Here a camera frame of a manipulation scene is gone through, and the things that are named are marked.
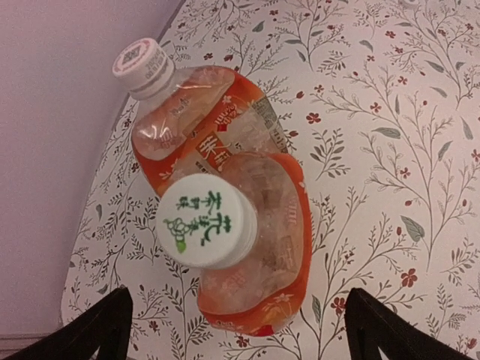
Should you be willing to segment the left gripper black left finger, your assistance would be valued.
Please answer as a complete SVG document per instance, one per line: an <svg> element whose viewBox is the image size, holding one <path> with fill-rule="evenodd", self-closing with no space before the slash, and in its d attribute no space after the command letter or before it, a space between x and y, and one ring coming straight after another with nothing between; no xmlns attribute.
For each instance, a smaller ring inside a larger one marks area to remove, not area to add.
<svg viewBox="0 0 480 360"><path fill-rule="evenodd" d="M126 359L132 314L131 294L127 287L121 286L103 297L73 322L9 355L8 358Z"/></svg>

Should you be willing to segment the left gripper ribbed right finger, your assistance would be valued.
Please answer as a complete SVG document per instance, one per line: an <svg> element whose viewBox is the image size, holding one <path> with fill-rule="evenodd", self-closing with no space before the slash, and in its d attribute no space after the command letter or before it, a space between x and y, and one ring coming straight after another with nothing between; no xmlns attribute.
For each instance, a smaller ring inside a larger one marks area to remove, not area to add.
<svg viewBox="0 0 480 360"><path fill-rule="evenodd" d="M467 359L444 343L418 330L362 288L349 291L345 327L350 358Z"/></svg>

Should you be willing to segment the orange bottle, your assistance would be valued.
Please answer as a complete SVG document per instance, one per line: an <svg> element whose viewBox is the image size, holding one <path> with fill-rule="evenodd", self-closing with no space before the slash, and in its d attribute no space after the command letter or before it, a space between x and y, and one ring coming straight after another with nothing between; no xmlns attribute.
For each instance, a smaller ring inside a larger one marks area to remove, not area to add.
<svg viewBox="0 0 480 360"><path fill-rule="evenodd" d="M239 152L287 152L267 95L228 67L178 69L144 37L120 52L112 74L139 104L133 153L158 195L184 176L219 174Z"/></svg>
<svg viewBox="0 0 480 360"><path fill-rule="evenodd" d="M217 329L262 337L286 326L305 299L311 210L290 154L244 152L220 175L187 175L161 196L162 248L199 271L201 314Z"/></svg>

